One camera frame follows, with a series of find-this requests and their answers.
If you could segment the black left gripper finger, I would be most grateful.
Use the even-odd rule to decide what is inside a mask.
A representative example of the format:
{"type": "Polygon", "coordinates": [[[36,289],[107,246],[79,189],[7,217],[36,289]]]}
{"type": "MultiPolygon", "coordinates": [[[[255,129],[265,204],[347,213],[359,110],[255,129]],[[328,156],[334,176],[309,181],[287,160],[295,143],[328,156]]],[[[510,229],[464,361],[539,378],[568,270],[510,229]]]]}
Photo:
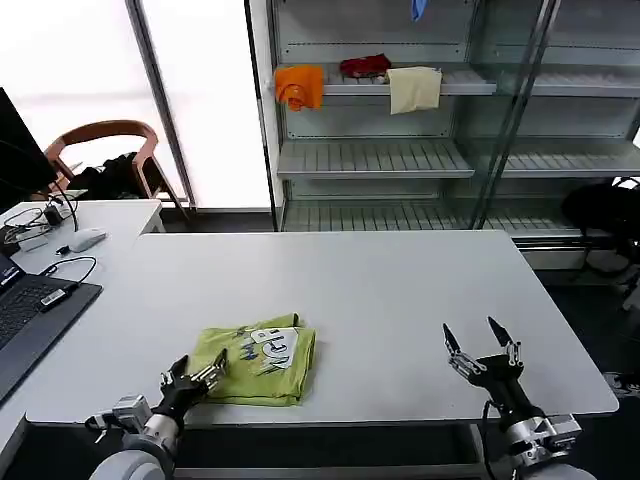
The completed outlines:
{"type": "Polygon", "coordinates": [[[186,388],[190,385],[190,377],[186,373],[189,356],[177,359],[168,370],[161,373],[161,388],[186,388]]]}
{"type": "Polygon", "coordinates": [[[227,366],[228,350],[223,348],[214,360],[192,375],[192,381],[207,391],[211,391],[216,388],[220,380],[226,375],[227,366]]]}

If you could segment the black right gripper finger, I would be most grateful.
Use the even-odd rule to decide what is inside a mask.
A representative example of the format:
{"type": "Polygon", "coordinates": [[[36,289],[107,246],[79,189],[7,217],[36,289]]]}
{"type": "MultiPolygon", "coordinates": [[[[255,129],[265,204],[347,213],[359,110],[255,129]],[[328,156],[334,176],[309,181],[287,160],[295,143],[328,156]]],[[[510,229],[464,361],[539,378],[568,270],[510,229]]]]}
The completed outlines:
{"type": "Polygon", "coordinates": [[[492,367],[522,367],[521,342],[515,341],[507,329],[499,324],[493,317],[487,317],[489,326],[496,337],[503,352],[488,357],[488,365],[492,367]]]}
{"type": "Polygon", "coordinates": [[[485,365],[481,364],[478,360],[472,358],[461,349],[448,325],[444,323],[442,327],[444,333],[444,344],[449,352],[449,365],[461,376],[480,375],[482,372],[485,372],[485,365]]]}

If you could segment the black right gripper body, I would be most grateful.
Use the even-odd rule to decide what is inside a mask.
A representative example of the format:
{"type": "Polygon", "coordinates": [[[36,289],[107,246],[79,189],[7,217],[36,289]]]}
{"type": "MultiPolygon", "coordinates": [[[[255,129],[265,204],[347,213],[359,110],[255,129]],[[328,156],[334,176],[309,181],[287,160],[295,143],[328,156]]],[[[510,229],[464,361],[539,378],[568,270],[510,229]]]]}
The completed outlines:
{"type": "Polygon", "coordinates": [[[510,365],[506,354],[479,358],[477,362],[485,369],[470,373],[468,381],[489,393],[499,412],[500,425],[514,425],[534,417],[543,417],[543,411],[530,402],[519,383],[524,370],[522,365],[510,365]]]}

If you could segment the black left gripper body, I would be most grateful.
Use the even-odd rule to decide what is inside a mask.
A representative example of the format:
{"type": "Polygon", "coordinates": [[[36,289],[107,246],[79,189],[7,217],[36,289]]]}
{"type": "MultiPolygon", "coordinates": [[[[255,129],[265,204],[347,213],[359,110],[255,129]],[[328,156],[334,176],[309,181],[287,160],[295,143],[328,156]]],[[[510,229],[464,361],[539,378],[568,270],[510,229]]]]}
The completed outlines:
{"type": "Polygon", "coordinates": [[[205,382],[180,377],[171,384],[162,386],[161,392],[163,397],[152,412],[171,418],[177,425],[183,425],[189,409],[206,396],[208,388],[205,382]]]}

